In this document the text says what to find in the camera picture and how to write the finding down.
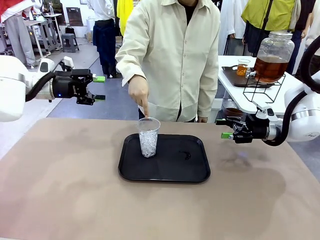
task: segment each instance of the glass jar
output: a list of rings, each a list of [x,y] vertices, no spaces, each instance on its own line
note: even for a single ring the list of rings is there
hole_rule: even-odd
[[[269,84],[283,76],[295,48],[292,36],[290,32],[272,31],[262,41],[254,65],[256,80]]]

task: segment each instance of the jar lid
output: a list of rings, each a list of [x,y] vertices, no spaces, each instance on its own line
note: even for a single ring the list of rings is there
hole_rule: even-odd
[[[271,31],[269,33],[269,37],[276,37],[276,38],[284,38],[284,39],[291,39],[293,34],[291,32],[283,31]]]

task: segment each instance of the black undershirt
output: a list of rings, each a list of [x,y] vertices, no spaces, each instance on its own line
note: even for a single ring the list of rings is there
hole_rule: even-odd
[[[314,9],[316,0],[301,0],[301,12],[295,24],[295,30],[303,31],[306,27],[308,16]]]
[[[196,9],[196,6],[187,6],[187,5],[184,5],[182,3],[180,3],[182,6],[184,6],[184,9],[185,9],[185,14],[186,14],[186,24],[188,25],[191,18],[192,18],[192,15],[194,14],[194,11]]]

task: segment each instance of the gray pants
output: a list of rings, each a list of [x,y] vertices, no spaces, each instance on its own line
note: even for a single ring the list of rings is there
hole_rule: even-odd
[[[4,21],[12,49],[16,58],[24,65],[34,65],[36,62],[31,39],[22,16],[13,15]]]
[[[242,56],[243,53],[244,53],[244,56],[251,56],[251,53],[248,52],[248,46],[245,46],[245,50],[244,50],[242,39],[230,37],[227,55]]]

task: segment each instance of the black tray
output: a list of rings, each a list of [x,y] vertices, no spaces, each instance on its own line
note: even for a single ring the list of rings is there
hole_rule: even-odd
[[[268,89],[271,86],[275,85],[274,83],[263,83],[263,82],[259,82],[257,84],[257,81],[255,79],[247,79],[245,76],[239,76],[237,75],[237,69],[233,70],[234,67],[237,67],[237,65],[235,66],[224,66],[222,68],[224,75],[226,76],[226,78],[229,80],[229,82],[235,86],[235,87],[241,87],[241,88],[264,88],[264,89]]]
[[[119,174],[131,181],[202,183],[210,176],[203,142],[190,135],[159,134],[156,155],[142,155],[139,134],[123,143]]]

